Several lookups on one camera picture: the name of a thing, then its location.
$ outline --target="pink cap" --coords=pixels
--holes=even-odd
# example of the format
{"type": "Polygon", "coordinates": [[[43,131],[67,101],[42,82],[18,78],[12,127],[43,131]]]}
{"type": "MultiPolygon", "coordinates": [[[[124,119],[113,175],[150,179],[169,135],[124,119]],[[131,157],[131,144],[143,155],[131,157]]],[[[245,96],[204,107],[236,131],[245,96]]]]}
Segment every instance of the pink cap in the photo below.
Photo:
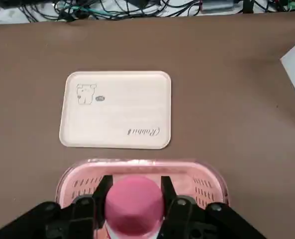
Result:
{"type": "Polygon", "coordinates": [[[143,236],[159,230],[164,202],[157,184],[142,176],[127,176],[109,190],[105,218],[110,228],[124,236],[143,236]]]}

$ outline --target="pink basket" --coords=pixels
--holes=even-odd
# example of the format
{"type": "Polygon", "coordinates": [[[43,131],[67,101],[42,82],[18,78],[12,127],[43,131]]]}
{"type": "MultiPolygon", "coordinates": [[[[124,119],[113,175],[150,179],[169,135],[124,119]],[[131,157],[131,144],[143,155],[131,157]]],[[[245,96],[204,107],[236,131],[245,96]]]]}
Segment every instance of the pink basket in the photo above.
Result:
{"type": "MultiPolygon", "coordinates": [[[[60,179],[56,202],[64,208],[76,197],[92,194],[104,175],[113,175],[114,182],[127,175],[141,175],[159,186],[161,176],[170,176],[176,193],[193,197],[201,208],[212,202],[229,205],[224,180],[209,166],[191,161],[118,159],[89,159],[69,168],[60,179]]],[[[105,227],[97,232],[96,238],[108,238],[105,227]]]]}

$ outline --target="cartoon dog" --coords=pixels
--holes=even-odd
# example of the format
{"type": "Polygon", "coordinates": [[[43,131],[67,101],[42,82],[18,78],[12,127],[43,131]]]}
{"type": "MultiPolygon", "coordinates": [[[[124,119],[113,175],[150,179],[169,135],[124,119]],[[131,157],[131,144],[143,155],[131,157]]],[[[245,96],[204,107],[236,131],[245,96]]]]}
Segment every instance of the cartoon dog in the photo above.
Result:
{"type": "Polygon", "coordinates": [[[77,85],[77,95],[79,100],[79,105],[90,105],[93,101],[93,95],[96,84],[78,84],[77,85]]]}

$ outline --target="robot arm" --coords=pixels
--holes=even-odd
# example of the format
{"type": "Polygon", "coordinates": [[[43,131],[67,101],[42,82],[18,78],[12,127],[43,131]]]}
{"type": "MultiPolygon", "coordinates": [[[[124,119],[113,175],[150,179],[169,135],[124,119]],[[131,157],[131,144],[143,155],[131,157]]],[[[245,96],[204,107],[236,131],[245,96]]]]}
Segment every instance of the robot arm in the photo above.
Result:
{"type": "MultiPolygon", "coordinates": [[[[112,184],[113,177],[104,176],[93,195],[63,209],[54,202],[39,204],[1,228],[0,239],[93,239],[104,225],[112,184]]],[[[204,210],[193,199],[177,196],[168,176],[161,188],[165,216],[157,239],[266,239],[226,204],[211,203],[204,210]]]]}

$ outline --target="brown tabletop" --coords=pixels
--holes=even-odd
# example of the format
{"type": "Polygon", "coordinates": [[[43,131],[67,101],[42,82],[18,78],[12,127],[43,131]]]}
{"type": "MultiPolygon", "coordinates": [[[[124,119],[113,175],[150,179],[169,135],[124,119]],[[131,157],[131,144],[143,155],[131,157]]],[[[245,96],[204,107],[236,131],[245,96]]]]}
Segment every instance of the brown tabletop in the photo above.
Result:
{"type": "Polygon", "coordinates": [[[195,158],[270,239],[295,238],[295,90],[279,58],[295,13],[0,26],[0,227],[53,200],[87,158],[195,158]],[[172,78],[163,150],[67,148],[59,125],[78,70],[162,70],[172,78]]]}

